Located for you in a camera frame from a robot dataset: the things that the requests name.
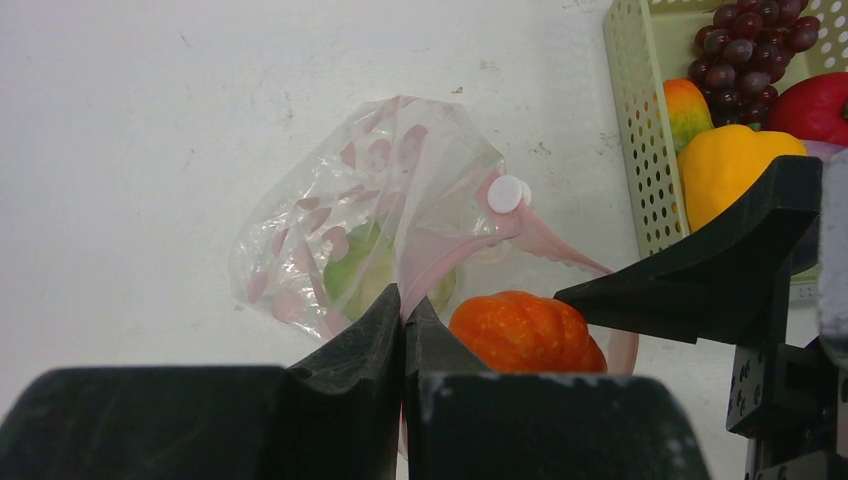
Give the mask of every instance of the basket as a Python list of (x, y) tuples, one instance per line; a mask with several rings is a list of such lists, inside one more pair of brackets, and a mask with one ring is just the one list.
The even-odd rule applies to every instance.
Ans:
[[(693, 38), (720, 0), (615, 0), (604, 19), (621, 146), (642, 258), (689, 234), (662, 82), (685, 77)], [(848, 0), (811, 0), (819, 41), (798, 54), (779, 92), (814, 75), (848, 71)], [(815, 297), (818, 267), (793, 277), (792, 300)]]

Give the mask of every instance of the clear plastic bag with pink hearts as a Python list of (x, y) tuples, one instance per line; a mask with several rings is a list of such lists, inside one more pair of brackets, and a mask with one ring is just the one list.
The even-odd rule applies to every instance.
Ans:
[[(522, 265), (537, 269), (533, 259), (609, 273), (546, 227), (529, 197), (462, 106), (415, 97), (366, 103), (250, 214), (230, 255), (233, 289), (327, 341), (393, 282), (406, 318), (425, 296), (449, 313), (475, 292), (466, 271), (508, 278)], [(632, 372), (636, 338), (612, 332), (610, 373)]]

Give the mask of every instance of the orange-green fruit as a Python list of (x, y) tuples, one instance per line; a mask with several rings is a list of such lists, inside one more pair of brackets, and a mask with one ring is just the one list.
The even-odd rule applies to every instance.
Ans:
[(583, 316), (552, 298), (518, 291), (469, 298), (456, 309), (449, 328), (498, 372), (607, 371)]
[(663, 82), (663, 92), (671, 123), (674, 153), (679, 155), (699, 133), (714, 128), (710, 109), (698, 87), (685, 78), (666, 80)]

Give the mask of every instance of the orange pumpkin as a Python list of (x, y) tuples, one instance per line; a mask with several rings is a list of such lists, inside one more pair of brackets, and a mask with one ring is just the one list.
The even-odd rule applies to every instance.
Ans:
[(583, 316), (552, 298), (507, 291), (456, 309), (450, 331), (489, 368), (504, 373), (606, 373)]

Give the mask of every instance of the red apple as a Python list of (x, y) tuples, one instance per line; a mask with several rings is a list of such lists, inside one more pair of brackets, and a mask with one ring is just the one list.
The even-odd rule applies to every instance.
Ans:
[(848, 72), (808, 78), (777, 97), (767, 130), (848, 147)]

